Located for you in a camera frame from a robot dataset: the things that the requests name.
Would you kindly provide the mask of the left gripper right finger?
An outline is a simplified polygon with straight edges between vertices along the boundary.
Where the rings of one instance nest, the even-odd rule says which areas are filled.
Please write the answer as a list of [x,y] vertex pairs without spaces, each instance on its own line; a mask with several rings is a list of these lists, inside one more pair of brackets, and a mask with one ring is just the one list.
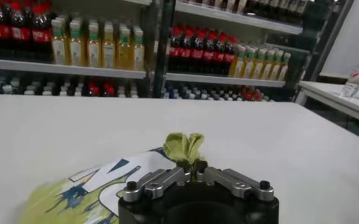
[[256,181],[232,169],[219,170],[206,161],[195,160],[196,180],[225,187],[234,197],[247,199],[251,195],[257,200],[273,201],[274,188],[269,181]]

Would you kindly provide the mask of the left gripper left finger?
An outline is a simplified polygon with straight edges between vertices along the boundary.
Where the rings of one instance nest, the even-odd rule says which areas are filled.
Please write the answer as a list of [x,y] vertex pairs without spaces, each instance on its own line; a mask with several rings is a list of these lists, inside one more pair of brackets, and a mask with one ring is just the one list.
[[124,188],[123,200],[129,203],[142,198],[151,200],[161,198],[174,183],[187,183],[191,180],[192,168],[186,161],[179,161],[173,169],[157,169],[149,172],[139,181],[129,181]]

